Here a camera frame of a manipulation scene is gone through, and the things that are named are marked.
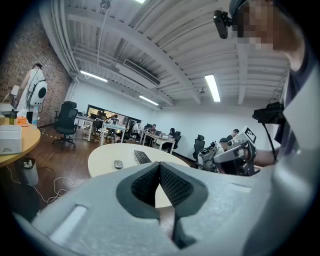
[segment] ceiling sprinkler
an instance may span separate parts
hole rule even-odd
[[[103,10],[108,10],[110,8],[110,3],[111,0],[102,0],[101,3],[100,3],[100,7],[101,9]]]

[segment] brick wall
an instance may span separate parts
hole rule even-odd
[[[42,113],[39,114],[39,125],[43,126],[53,123],[55,111],[60,110],[72,79],[52,48],[37,11],[29,13],[21,21],[2,55],[0,103],[14,85],[21,85],[35,63],[43,65],[42,72],[48,88]],[[8,97],[5,102],[10,103],[11,100]]]

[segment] chair headrest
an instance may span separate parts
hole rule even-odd
[[[75,109],[77,107],[77,103],[73,102],[73,101],[65,101],[64,104],[68,105],[70,108]]]

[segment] white round table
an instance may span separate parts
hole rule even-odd
[[[184,161],[176,156],[155,149],[153,147],[142,146],[129,143],[114,143],[97,147],[89,156],[88,169],[91,177],[119,171],[115,168],[115,160],[123,163],[123,169],[138,166],[139,162],[135,160],[134,150],[143,151],[152,162],[171,162],[181,166],[189,167]],[[171,203],[159,185],[155,192],[155,207],[168,207]]]

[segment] computer mouse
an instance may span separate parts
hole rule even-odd
[[[120,170],[122,167],[124,167],[122,161],[120,160],[114,160],[114,167],[118,170]]]

